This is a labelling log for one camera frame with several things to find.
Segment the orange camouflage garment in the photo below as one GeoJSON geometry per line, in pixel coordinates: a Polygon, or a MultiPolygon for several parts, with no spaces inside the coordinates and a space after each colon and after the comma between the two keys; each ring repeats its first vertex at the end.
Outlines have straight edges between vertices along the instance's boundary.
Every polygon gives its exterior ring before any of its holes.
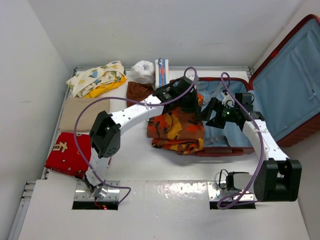
{"type": "Polygon", "coordinates": [[[205,129],[194,112],[174,107],[148,121],[146,135],[156,149],[193,155],[204,148],[205,129]]]}

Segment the white blue toiletry case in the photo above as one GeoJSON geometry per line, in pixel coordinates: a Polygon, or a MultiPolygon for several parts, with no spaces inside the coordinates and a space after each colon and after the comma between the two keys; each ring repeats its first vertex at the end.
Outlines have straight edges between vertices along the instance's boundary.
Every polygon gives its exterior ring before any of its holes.
{"type": "Polygon", "coordinates": [[[169,60],[158,58],[155,60],[155,89],[163,87],[170,83],[169,78],[169,60]]]}

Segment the white drawstring bag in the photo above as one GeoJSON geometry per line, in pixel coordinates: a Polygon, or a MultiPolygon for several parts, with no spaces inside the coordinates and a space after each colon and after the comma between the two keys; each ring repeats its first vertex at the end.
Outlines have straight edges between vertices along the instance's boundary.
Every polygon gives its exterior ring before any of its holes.
{"type": "Polygon", "coordinates": [[[131,67],[133,78],[140,84],[154,84],[155,65],[147,60],[141,60],[131,67]]]}

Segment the red suitcase blue lining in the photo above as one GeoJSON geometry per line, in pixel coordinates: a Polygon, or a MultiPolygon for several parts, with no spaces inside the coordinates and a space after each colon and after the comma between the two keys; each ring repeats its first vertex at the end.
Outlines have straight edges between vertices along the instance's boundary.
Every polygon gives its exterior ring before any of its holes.
{"type": "MultiPolygon", "coordinates": [[[[231,78],[231,90],[251,92],[279,147],[291,147],[320,131],[320,18],[304,17],[272,51],[248,82],[231,78]]],[[[204,147],[180,155],[241,156],[254,152],[235,123],[205,126],[204,147]]]]}

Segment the red patterned towel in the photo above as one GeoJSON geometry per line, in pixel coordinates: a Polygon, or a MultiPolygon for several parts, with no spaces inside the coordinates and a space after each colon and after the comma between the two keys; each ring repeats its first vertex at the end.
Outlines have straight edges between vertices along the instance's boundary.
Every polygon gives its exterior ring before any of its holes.
{"type": "Polygon", "coordinates": [[[60,133],[44,166],[78,179],[82,179],[88,170],[88,165],[76,147],[74,134],[71,132],[60,133]]]}

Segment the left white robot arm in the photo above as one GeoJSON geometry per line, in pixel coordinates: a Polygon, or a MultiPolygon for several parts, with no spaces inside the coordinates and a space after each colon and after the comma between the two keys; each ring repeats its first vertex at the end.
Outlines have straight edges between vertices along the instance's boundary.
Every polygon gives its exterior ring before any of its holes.
{"type": "Polygon", "coordinates": [[[144,120],[160,116],[165,107],[170,107],[172,104],[188,99],[190,94],[196,93],[195,85],[198,80],[199,78],[196,74],[194,75],[194,80],[183,76],[177,80],[177,85],[173,83],[157,88],[153,94],[143,101],[135,101],[123,97],[103,97],[90,103],[83,109],[81,114],[84,114],[92,105],[103,100],[120,100],[134,103],[134,105],[121,111],[112,113],[102,111],[97,115],[89,132],[90,146],[97,153],[97,157],[110,160],[120,149],[122,134],[144,120]],[[173,85],[173,90],[167,91],[171,85],[173,85]]]}

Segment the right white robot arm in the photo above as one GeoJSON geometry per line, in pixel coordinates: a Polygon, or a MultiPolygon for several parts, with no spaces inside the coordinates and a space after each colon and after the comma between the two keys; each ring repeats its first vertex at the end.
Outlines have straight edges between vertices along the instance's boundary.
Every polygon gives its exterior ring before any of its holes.
{"type": "Polygon", "coordinates": [[[251,93],[236,93],[232,98],[233,107],[211,98],[199,118],[206,126],[218,129],[224,129],[226,123],[235,123],[248,138],[259,161],[245,190],[252,187],[257,201],[296,201],[302,175],[301,163],[290,159],[280,149],[262,114],[253,110],[254,96],[251,93]]]}

